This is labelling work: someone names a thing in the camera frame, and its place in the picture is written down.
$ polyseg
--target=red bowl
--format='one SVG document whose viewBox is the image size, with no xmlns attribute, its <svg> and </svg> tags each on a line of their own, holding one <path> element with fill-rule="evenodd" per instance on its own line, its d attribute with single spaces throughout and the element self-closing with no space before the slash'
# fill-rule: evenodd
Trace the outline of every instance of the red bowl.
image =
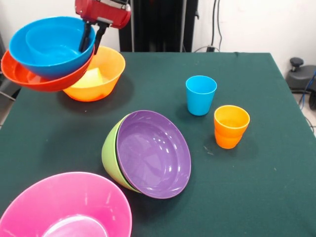
<svg viewBox="0 0 316 237">
<path fill-rule="evenodd" d="M 1 70 L 3 74 L 12 82 L 28 87 L 29 89 L 43 91 L 43 92 L 55 92 L 64 90 L 71 85 L 75 84 L 87 71 L 87 68 L 93 58 L 94 50 L 89 60 L 77 71 L 55 80 L 48 80 L 40 76 L 35 75 L 28 69 L 23 67 L 17 62 L 7 51 L 1 60 Z"/>
</svg>

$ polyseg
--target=green bowl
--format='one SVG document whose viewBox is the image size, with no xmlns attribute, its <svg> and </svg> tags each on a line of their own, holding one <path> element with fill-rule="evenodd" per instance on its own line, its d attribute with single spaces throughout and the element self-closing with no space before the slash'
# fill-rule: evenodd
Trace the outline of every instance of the green bowl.
<svg viewBox="0 0 316 237">
<path fill-rule="evenodd" d="M 107 139 L 104 142 L 102 147 L 102 163 L 107 171 L 107 173 L 119 184 L 130 189 L 132 191 L 138 192 L 138 190 L 134 189 L 124 178 L 120 168 L 119 163 L 117 161 L 117 153 L 116 153 L 116 140 L 117 140 L 117 133 L 119 130 L 119 126 L 127 117 L 126 115 L 121 121 L 119 121 L 110 131 L 107 136 Z"/>
</svg>

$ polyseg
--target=black chair knob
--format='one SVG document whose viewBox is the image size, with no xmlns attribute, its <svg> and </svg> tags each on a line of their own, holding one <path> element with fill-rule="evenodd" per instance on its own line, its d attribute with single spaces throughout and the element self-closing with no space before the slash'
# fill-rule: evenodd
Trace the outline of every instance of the black chair knob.
<svg viewBox="0 0 316 237">
<path fill-rule="evenodd" d="M 291 58 L 290 63 L 292 65 L 292 67 L 298 68 L 304 64 L 304 61 L 301 58 Z"/>
</svg>

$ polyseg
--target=table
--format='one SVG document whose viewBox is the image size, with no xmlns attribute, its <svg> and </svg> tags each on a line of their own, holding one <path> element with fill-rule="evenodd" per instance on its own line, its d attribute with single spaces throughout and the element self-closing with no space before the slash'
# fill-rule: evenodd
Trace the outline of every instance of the table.
<svg viewBox="0 0 316 237">
<path fill-rule="evenodd" d="M 25 188 L 67 171 L 107 177 L 104 140 L 127 113 L 154 110 L 186 138 L 192 175 L 179 196 L 157 200 L 126 194 L 133 237 L 316 235 L 316 143 L 270 54 L 124 53 L 114 92 L 81 103 L 63 92 L 23 89 L 0 131 L 0 213 Z M 206 75 L 218 83 L 203 117 L 186 109 L 185 81 Z M 240 144 L 219 148 L 213 113 L 245 108 L 251 122 Z"/>
</svg>

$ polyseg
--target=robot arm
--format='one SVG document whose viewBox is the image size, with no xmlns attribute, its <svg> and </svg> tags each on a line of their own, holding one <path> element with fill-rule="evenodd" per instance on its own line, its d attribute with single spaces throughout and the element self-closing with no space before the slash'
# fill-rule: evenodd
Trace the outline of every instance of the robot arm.
<svg viewBox="0 0 316 237">
<path fill-rule="evenodd" d="M 87 48 L 91 25 L 97 24 L 100 27 L 95 39 L 95 54 L 108 27 L 122 29 L 127 25 L 131 16 L 127 2 L 128 0 L 76 0 L 76 13 L 85 22 L 80 52 Z"/>
</svg>

